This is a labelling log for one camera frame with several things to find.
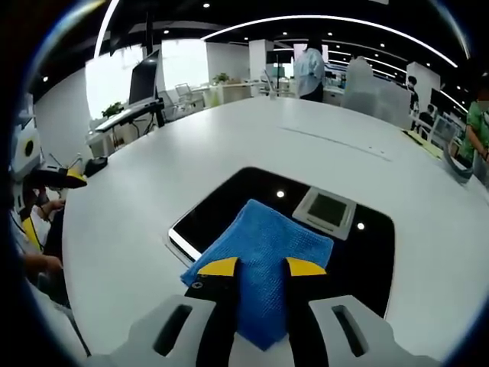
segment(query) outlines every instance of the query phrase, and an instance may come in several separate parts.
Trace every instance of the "desk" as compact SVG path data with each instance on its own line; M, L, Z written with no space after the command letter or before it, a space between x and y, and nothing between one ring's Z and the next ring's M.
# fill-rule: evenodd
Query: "desk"
M92 353L112 352L134 321L184 294L186 268L166 247L167 231L247 166L392 218L386 319L410 352L444 358L487 296L486 190L474 178L459 185L397 127L370 116L300 99L246 99L166 125L109 160L87 187L69 192L63 231L70 303ZM262 353L236 336L230 365L292 361L286 339Z
M146 115L147 113L154 112L156 114L156 118L158 120L158 126L164 125L163 116L161 115L161 110L164 108L163 102L155 102L141 107L133 107L128 108L118 113L117 115L112 116L106 122L103 122L100 126L98 126L95 131L96 132L108 132L112 128L117 125L127 124L131 121L134 121L138 117L142 115Z
M208 108L258 96L258 90L253 91L253 88L259 89L261 86L266 85L263 82L219 84L217 86L202 86L192 89L192 93L202 93L204 103L206 108Z
M345 90L337 86L325 86L323 94L323 102L334 106L341 106Z

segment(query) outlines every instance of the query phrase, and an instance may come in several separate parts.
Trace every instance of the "computer monitor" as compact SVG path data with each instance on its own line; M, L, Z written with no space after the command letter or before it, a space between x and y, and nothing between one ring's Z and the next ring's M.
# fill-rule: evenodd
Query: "computer monitor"
M154 51L132 70L129 105L154 99L159 59L160 51Z

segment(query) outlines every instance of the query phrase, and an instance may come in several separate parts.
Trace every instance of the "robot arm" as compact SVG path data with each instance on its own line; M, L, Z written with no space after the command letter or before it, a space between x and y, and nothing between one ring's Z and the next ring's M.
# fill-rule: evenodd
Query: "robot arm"
M336 297L324 269L285 263L288 332L296 367L436 367L396 344L389 323L352 296ZM185 296L174 295L136 322L128 341L85 367L227 367L237 326L240 261L227 258L199 271Z
M72 170L47 166L40 149L40 137L34 120L15 127L12 139L9 173L13 209L19 214L28 238L37 243L31 209L35 199L33 189L42 187L77 188L86 186L86 180Z

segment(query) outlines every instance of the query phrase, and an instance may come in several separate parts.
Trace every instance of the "office chair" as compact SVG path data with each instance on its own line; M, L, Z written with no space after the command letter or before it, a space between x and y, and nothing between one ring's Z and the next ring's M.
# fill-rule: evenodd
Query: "office chair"
M163 118L166 122L173 122L188 115L192 115L195 111L185 110L184 103L173 103L173 100L168 95L166 90L158 92L158 96L163 100L164 108L162 110Z
M187 83L176 85L175 90L179 96L179 104L182 104L184 109L187 107L196 108L198 103L202 103L202 109L204 108L204 98L202 95L194 95Z

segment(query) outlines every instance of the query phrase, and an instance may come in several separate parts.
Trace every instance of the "white device frame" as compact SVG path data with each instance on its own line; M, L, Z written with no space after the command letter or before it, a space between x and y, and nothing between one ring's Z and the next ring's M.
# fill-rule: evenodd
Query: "white device frame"
M311 206L316 201L319 195L323 195L338 201L340 203L344 203L346 205L345 211L343 212L342 221L339 226L336 226L330 222L326 222L323 219L318 218L312 214L309 214ZM357 204L354 201L336 195L334 193L330 193L329 191L324 191L317 189L315 187L311 187L304 198L301 200L299 206L293 211L292 217L294 219L299 220L316 228L327 235L333 235L338 239L342 239L346 241L348 238L348 234L350 233L351 224L353 223L353 217L355 216L355 210L357 209Z

